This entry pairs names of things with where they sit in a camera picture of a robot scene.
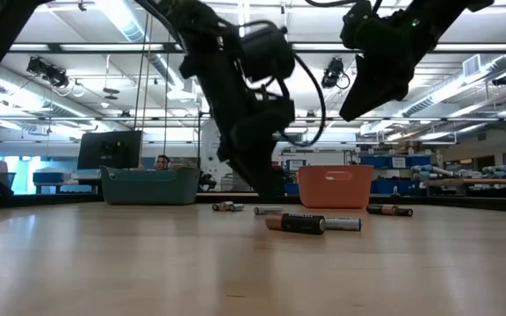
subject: computer monitor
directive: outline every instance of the computer monitor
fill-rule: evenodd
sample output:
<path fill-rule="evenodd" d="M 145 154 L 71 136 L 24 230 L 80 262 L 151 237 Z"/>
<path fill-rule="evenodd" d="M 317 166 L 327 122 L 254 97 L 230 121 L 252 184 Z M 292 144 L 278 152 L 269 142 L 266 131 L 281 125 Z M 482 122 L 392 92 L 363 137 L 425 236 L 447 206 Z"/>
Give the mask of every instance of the computer monitor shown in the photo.
<path fill-rule="evenodd" d="M 141 137 L 142 131 L 86 133 L 81 138 L 77 168 L 138 168 Z"/>

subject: pink bin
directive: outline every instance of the pink bin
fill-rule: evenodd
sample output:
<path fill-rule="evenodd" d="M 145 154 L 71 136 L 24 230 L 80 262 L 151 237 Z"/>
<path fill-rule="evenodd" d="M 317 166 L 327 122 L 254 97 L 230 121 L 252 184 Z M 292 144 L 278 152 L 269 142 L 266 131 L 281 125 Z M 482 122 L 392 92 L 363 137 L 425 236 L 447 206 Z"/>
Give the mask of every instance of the pink bin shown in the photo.
<path fill-rule="evenodd" d="M 310 208 L 365 208 L 373 166 L 306 166 L 298 172 L 300 201 Z"/>

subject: teal bin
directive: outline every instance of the teal bin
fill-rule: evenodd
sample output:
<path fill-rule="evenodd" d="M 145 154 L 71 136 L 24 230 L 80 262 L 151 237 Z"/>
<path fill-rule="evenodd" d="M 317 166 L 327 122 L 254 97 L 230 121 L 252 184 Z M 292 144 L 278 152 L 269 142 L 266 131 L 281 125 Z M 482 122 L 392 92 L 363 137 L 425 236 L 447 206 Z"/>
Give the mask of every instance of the teal bin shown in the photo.
<path fill-rule="evenodd" d="M 194 203 L 200 170 L 128 171 L 101 167 L 103 197 L 109 205 L 188 205 Z"/>

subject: ceiling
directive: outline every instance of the ceiling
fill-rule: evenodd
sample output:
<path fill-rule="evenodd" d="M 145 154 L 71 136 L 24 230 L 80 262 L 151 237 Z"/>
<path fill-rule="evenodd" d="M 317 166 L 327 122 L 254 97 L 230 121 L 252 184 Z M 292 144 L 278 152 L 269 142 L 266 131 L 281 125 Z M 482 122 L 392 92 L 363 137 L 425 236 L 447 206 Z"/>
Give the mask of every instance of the ceiling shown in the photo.
<path fill-rule="evenodd" d="M 205 2 L 211 5 L 222 18 L 235 24 L 268 19 L 277 25 L 285 25 L 288 29 L 288 39 L 302 42 L 338 43 L 339 33 L 343 27 L 342 16 L 348 10 L 348 8 L 315 8 L 308 6 L 302 0 L 285 0 L 282 2 L 285 6 L 285 14 L 281 14 L 280 2 L 277 1 L 208 0 Z M 56 0 L 48 5 L 40 6 L 18 36 L 17 43 L 127 42 L 127 38 L 119 31 L 110 17 L 100 10 L 98 1 L 84 0 L 83 3 L 87 9 L 84 12 L 78 9 L 76 0 Z M 402 9 L 409 3 L 410 1 L 407 0 L 384 0 L 379 14 L 390 14 L 393 10 Z M 147 12 L 133 2 L 128 2 L 128 5 L 141 28 L 145 29 Z M 148 36 L 151 41 L 172 41 L 158 21 L 152 21 L 151 18 L 148 20 L 148 25 L 150 25 Z M 495 1 L 494 6 L 484 11 L 463 14 L 441 38 L 440 42 L 506 43 L 506 1 Z M 134 111 L 136 107 L 159 111 L 165 109 L 167 103 L 169 115 L 196 116 L 199 108 L 199 104 L 196 102 L 166 97 L 165 81 L 153 67 L 148 67 L 145 59 L 142 62 L 140 54 L 111 54 L 108 75 L 106 75 L 107 55 L 100 54 L 7 54 L 1 66 L 23 76 L 26 80 L 32 80 L 50 88 L 48 83 L 40 78 L 32 79 L 32 75 L 26 72 L 26 66 L 32 56 L 38 56 L 43 61 L 66 69 L 69 78 L 77 80 L 84 87 L 82 96 L 74 96 L 81 91 L 81 88 L 76 88 L 75 93 L 70 93 L 66 98 L 99 115 L 118 116 L 122 111 Z M 354 54 L 300 55 L 318 80 L 322 78 L 323 71 L 331 58 L 337 56 L 341 57 L 345 67 L 348 67 L 347 74 L 354 78 L 356 75 L 356 68 L 352 64 Z M 367 113 L 366 117 L 393 116 L 399 109 L 403 109 L 408 104 L 424 97 L 435 84 L 442 83 L 447 78 L 458 74 L 462 69 L 462 62 L 472 56 L 473 54 L 427 55 L 416 68 L 415 78 L 410 84 L 410 91 L 405 100 L 381 106 Z M 184 56 L 182 54 L 165 54 L 162 57 L 168 66 L 177 72 Z M 315 88 L 300 67 L 295 69 L 292 77 L 286 83 L 294 98 L 297 114 L 305 115 L 307 111 L 319 110 Z M 105 85 L 120 91 L 118 100 L 104 99 L 106 96 L 106 93 L 103 92 Z M 458 109 L 465 108 L 500 90 L 490 85 L 488 92 L 486 92 L 484 83 L 474 84 L 471 87 L 471 89 L 446 99 L 444 103 L 455 104 Z M 58 93 L 65 94 L 68 91 L 69 89 L 58 90 Z M 336 115 L 348 90 L 331 89 L 325 90 L 324 93 L 328 114 Z M 107 102 L 109 105 L 104 107 L 103 102 Z M 454 109 L 454 107 L 446 106 L 446 110 L 443 110 L 443 106 L 439 104 L 435 105 L 435 108 L 438 109 L 431 111 L 430 116 L 449 116 Z M 339 123 L 333 127 L 361 126 L 362 124 L 362 122 Z M 147 126 L 160 126 L 160 124 L 148 122 Z"/>

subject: person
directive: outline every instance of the person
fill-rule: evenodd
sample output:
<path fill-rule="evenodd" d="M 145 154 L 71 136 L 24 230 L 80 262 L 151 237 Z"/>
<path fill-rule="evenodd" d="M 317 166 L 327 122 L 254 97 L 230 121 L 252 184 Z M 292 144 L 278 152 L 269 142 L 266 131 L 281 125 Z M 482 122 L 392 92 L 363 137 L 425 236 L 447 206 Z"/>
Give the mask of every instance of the person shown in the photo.
<path fill-rule="evenodd" d="M 160 154 L 155 158 L 154 167 L 155 170 L 164 171 L 169 169 L 170 159 L 165 154 Z"/>

